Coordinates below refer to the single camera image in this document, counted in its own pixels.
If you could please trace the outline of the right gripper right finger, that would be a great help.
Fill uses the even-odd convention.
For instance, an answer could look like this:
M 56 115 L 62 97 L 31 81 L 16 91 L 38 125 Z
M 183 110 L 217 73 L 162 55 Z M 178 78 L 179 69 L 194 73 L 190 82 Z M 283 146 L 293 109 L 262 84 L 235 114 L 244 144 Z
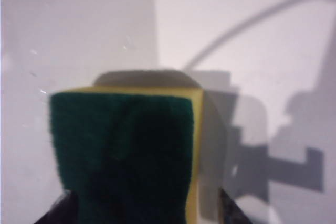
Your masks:
M 219 223 L 252 224 L 250 219 L 222 188 L 219 189 Z

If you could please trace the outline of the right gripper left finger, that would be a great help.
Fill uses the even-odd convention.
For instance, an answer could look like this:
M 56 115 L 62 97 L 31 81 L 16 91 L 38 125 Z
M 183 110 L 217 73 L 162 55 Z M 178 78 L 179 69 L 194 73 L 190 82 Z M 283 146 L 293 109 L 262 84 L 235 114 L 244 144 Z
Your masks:
M 75 192 L 66 190 L 51 206 L 37 224 L 73 224 L 78 223 L 79 201 Z

